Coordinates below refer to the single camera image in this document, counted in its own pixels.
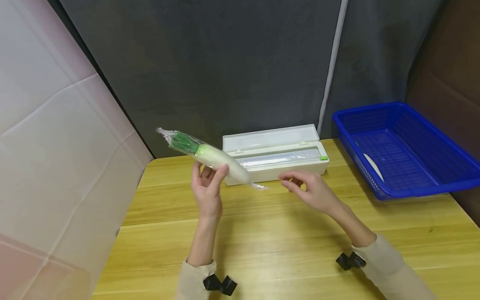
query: gray curtain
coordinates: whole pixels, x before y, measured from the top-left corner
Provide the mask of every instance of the gray curtain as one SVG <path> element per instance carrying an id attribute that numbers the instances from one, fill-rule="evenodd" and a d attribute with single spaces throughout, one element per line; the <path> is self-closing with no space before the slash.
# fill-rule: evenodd
<path id="1" fill-rule="evenodd" d="M 60 0 L 156 157 L 158 126 L 222 135 L 318 124 L 340 0 Z"/>
<path id="2" fill-rule="evenodd" d="M 335 111 L 404 101 L 408 72 L 442 0 L 350 0 L 321 138 Z"/>
<path id="3" fill-rule="evenodd" d="M 221 147 L 224 134 L 318 124 L 341 0 L 49 2 L 156 157 L 178 155 L 158 126 Z M 321 138 L 336 136 L 337 110 L 404 100 L 441 2 L 349 1 Z"/>

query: wooden table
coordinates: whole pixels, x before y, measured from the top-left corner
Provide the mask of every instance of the wooden table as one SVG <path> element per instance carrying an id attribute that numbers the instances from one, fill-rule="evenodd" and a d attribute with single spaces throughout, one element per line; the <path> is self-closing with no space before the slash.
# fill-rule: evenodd
<path id="1" fill-rule="evenodd" d="M 480 299 L 480 231 L 448 194 L 380 203 L 338 140 L 322 141 L 333 191 L 383 234 L 440 299 Z M 197 223 L 190 191 L 193 160 L 156 159 L 136 196 L 94 292 L 95 300 L 171 299 Z M 222 186 L 224 215 L 214 258 L 232 276 L 231 299 L 381 299 L 361 271 L 335 263 L 350 250 L 328 217 L 278 181 L 268 191 Z M 218 293 L 213 299 L 228 299 Z"/>

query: forearm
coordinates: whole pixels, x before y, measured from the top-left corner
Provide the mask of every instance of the forearm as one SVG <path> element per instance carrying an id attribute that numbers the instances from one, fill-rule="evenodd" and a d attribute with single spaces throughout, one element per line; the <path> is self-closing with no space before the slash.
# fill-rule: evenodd
<path id="1" fill-rule="evenodd" d="M 376 241 L 377 236 L 357 216 L 350 207 L 339 201 L 339 206 L 328 215 L 340 225 L 356 247 L 365 247 Z"/>
<path id="2" fill-rule="evenodd" d="M 195 267 L 212 263 L 217 227 L 216 219 L 198 220 L 187 263 Z"/>
<path id="3" fill-rule="evenodd" d="M 204 287 L 205 278 L 214 274 L 216 263 L 212 259 L 218 220 L 199 219 L 190 254 L 183 262 L 176 300 L 207 300 L 210 291 Z"/>
<path id="4" fill-rule="evenodd" d="M 373 233 L 345 204 L 329 214 L 350 238 L 353 251 L 366 265 L 368 279 L 389 300 L 435 299 L 435 295 L 403 260 L 401 254 L 382 237 Z"/>

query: dispenser lid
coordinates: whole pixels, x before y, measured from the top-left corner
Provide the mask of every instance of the dispenser lid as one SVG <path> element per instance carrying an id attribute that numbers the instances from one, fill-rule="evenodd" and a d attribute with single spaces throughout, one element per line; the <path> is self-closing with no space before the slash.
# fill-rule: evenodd
<path id="1" fill-rule="evenodd" d="M 313 124 L 223 136 L 223 151 L 268 148 L 318 141 Z"/>

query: blue plastic basket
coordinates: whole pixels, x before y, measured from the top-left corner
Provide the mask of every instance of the blue plastic basket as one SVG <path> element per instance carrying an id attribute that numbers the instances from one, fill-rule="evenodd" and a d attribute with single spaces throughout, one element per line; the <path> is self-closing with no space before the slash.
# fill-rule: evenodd
<path id="1" fill-rule="evenodd" d="M 340 141 L 379 200 L 480 185 L 480 163 L 405 103 L 342 110 L 333 118 Z"/>

